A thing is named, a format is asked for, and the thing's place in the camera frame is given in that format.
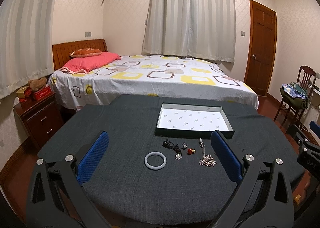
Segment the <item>bed with patterned sheet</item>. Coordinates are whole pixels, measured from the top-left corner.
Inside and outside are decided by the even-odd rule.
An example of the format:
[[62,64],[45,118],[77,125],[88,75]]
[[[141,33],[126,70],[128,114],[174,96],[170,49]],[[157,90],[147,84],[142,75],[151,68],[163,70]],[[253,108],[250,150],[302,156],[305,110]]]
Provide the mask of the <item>bed with patterned sheet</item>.
[[244,82],[225,75],[216,63],[195,58],[123,56],[89,73],[55,71],[49,78],[58,102],[80,110],[108,105],[120,95],[207,99],[259,106]]

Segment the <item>green tray white lining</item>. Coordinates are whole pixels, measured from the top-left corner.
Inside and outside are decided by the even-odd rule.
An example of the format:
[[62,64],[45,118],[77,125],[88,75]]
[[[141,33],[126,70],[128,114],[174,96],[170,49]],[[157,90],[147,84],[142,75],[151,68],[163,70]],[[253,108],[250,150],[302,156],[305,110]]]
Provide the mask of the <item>green tray white lining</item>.
[[210,139],[220,131],[225,138],[234,135],[234,129],[223,107],[163,103],[155,128],[155,135],[169,138]]

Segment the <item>wooden headboard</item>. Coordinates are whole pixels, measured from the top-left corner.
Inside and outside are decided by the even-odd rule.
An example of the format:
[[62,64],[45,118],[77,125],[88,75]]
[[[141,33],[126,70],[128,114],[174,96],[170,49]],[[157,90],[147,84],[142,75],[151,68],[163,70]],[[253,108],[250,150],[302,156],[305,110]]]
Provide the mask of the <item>wooden headboard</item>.
[[107,51],[105,39],[80,40],[52,45],[54,70],[61,69],[71,59],[70,54],[73,51],[84,48]]

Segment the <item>brown wooden door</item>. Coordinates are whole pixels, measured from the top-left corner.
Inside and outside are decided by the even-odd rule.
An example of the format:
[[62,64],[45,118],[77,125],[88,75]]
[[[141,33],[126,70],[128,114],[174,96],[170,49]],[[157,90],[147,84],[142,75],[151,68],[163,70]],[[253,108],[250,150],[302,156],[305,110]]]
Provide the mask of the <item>brown wooden door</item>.
[[276,12],[254,0],[250,4],[250,39],[244,82],[257,95],[266,96],[277,47]]

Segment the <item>red gold knot charm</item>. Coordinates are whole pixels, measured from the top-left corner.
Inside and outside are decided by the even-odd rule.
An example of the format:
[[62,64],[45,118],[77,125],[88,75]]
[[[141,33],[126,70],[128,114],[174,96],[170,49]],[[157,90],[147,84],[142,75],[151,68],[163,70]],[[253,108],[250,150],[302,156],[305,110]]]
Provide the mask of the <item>red gold knot charm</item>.
[[193,148],[188,148],[187,149],[187,155],[193,155],[195,153],[196,153],[195,149],[193,149]]

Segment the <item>pearl flower brooch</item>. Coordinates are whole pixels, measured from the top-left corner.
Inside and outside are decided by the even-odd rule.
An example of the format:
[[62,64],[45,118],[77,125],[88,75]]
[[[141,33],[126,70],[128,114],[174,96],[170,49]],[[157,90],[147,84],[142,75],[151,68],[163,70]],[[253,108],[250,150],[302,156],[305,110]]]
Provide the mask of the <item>pearl flower brooch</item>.
[[182,158],[182,155],[181,155],[181,154],[176,154],[176,155],[175,155],[175,159],[176,159],[176,160],[180,160],[181,158]]

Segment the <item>dark wooden chair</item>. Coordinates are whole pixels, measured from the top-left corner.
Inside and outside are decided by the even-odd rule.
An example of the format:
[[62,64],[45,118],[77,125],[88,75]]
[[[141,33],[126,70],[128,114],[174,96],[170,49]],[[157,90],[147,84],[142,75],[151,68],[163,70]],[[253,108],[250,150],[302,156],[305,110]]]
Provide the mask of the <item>dark wooden chair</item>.
[[302,65],[299,68],[297,80],[288,84],[282,84],[280,88],[281,102],[273,119],[275,121],[281,111],[285,112],[282,125],[289,117],[289,113],[293,113],[293,123],[299,123],[304,112],[306,112],[313,90],[316,84],[317,73],[309,66]]

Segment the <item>pink pillow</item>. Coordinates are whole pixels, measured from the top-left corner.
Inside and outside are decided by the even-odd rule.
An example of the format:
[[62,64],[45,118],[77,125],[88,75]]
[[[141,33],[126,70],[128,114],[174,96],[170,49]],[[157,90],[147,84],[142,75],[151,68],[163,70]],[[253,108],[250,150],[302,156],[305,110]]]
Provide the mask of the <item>pink pillow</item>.
[[121,60],[121,56],[111,52],[102,52],[98,56],[72,58],[61,67],[60,71],[70,74],[88,74],[116,60]]

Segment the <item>dark wooden nightstand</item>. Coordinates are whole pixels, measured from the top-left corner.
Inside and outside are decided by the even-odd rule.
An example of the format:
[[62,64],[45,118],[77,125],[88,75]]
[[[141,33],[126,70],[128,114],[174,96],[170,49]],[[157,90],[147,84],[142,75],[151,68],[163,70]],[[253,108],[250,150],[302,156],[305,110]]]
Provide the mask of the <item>dark wooden nightstand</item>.
[[24,103],[18,103],[14,106],[14,112],[38,149],[41,149],[63,126],[55,92],[51,92],[39,101],[28,99]]

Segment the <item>silver crystal bar brooch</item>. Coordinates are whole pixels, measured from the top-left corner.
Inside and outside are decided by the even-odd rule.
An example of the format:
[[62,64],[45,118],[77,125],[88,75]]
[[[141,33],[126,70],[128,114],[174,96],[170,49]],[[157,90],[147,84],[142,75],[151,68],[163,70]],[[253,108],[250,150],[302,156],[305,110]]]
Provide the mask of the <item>silver crystal bar brooch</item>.
[[199,140],[199,144],[200,144],[200,147],[202,148],[202,149],[204,149],[204,143],[203,143],[203,140],[200,138],[200,140]]

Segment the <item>red gift box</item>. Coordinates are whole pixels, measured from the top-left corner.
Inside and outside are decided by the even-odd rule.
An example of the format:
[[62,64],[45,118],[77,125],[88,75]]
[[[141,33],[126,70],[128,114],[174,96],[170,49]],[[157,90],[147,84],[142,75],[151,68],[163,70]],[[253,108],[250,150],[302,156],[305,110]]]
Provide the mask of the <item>red gift box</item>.
[[33,92],[33,99],[35,101],[40,101],[41,99],[49,96],[52,93],[50,86],[44,86],[40,90]]

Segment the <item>grey window curtain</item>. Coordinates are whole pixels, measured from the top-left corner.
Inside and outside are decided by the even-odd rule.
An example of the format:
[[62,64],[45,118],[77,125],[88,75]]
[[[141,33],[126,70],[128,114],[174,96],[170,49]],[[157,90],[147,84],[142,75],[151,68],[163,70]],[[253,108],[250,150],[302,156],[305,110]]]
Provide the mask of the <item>grey window curtain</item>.
[[144,54],[233,63],[235,0],[150,0]]

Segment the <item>orange cushion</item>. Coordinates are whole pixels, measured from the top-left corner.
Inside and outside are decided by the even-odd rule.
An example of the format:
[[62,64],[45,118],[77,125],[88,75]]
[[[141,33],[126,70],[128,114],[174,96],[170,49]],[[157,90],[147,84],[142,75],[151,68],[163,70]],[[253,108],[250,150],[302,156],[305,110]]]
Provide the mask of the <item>orange cushion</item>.
[[85,49],[78,49],[73,51],[69,56],[71,58],[84,58],[84,57],[92,57],[92,56],[99,56],[101,55],[102,51],[99,49],[93,48],[85,48]]

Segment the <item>brown teddy bear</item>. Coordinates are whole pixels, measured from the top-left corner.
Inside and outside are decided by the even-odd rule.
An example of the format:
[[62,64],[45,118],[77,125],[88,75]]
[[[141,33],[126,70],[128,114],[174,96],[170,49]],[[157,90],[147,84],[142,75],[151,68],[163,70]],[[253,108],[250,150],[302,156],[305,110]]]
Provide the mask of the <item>brown teddy bear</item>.
[[37,92],[47,84],[47,79],[45,77],[40,79],[33,79],[28,81],[28,86],[32,92]]

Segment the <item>gold small box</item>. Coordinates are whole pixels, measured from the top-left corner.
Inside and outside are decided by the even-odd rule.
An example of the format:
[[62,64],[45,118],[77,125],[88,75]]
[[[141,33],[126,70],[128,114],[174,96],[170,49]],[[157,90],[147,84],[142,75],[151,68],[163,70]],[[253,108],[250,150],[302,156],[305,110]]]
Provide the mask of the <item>gold small box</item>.
[[18,98],[26,99],[31,95],[31,89],[29,86],[22,86],[16,91]]

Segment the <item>white jade bangle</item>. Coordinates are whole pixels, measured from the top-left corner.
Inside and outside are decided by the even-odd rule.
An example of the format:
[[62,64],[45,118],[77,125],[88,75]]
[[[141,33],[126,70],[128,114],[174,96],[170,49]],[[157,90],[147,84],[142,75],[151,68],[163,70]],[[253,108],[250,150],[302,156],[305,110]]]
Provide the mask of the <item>white jade bangle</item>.
[[[163,163],[162,163],[161,165],[159,165],[159,166],[152,166],[152,165],[150,165],[149,162],[148,162],[148,158],[151,157],[151,156],[159,156],[160,158],[162,158]],[[150,153],[148,153],[148,154],[145,156],[145,158],[144,158],[144,164],[145,164],[145,166],[146,166],[148,169],[151,169],[151,170],[153,170],[153,171],[158,171],[158,170],[160,170],[160,169],[162,169],[162,168],[165,167],[165,165],[167,164],[167,158],[166,158],[166,156],[165,156],[163,153],[161,153],[161,152],[150,152]]]

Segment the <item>black cord pendant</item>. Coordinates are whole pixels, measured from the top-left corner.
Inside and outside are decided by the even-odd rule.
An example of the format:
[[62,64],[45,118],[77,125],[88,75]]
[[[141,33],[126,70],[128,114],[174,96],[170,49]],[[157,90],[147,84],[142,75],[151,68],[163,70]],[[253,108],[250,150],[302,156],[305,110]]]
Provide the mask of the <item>black cord pendant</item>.
[[172,149],[173,151],[175,151],[176,154],[181,154],[181,150],[178,144],[173,144],[171,141],[169,141],[168,139],[166,139],[163,144],[163,147],[167,148],[167,149]]

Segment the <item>wall outlet above bed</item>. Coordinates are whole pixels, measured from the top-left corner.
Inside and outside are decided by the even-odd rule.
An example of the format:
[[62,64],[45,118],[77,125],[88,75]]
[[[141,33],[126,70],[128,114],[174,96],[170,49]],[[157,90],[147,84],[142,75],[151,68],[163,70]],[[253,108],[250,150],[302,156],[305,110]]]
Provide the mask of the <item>wall outlet above bed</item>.
[[85,32],[85,37],[90,37],[92,35],[92,32]]

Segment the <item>clothes pile on chair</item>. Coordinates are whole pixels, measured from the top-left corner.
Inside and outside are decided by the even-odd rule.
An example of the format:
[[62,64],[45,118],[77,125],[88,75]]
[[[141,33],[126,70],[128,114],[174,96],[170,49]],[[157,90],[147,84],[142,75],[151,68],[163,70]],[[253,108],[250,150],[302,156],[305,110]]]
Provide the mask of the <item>clothes pile on chair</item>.
[[298,83],[290,82],[289,84],[282,84],[280,93],[291,108],[304,110],[308,108],[309,97],[306,90]]

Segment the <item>left white curtain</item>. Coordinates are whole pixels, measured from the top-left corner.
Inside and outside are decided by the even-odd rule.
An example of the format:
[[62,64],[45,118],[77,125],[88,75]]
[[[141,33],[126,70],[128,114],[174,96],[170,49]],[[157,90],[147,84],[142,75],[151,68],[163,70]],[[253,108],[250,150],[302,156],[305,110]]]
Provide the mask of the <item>left white curtain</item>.
[[54,71],[55,0],[4,0],[1,4],[1,98]]

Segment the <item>dark grey table cloth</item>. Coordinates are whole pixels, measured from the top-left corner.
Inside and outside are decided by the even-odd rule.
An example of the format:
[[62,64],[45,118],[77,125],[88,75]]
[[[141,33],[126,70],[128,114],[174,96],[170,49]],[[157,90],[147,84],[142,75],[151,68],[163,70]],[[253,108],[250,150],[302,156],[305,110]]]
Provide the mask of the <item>dark grey table cloth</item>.
[[[155,135],[163,103],[221,106],[234,135],[232,143],[257,159],[280,158],[292,187],[304,168],[283,132],[268,117],[247,104],[203,99],[121,95],[109,105],[86,105],[42,147],[38,156],[47,162],[75,154],[104,130],[109,146],[84,189],[101,212],[110,211],[141,223],[156,225],[196,224],[214,219],[232,195],[236,184],[222,165],[199,165],[202,150],[198,139],[188,139],[194,155],[175,159]],[[150,152],[167,158],[164,168],[153,171],[144,164]]]

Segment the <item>silver pearl pendant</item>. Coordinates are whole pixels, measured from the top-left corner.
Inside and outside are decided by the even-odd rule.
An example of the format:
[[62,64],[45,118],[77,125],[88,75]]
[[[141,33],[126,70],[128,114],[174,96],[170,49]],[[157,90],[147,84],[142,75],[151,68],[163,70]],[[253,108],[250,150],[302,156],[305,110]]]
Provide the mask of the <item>silver pearl pendant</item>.
[[188,145],[183,141],[182,143],[182,149],[187,149]]

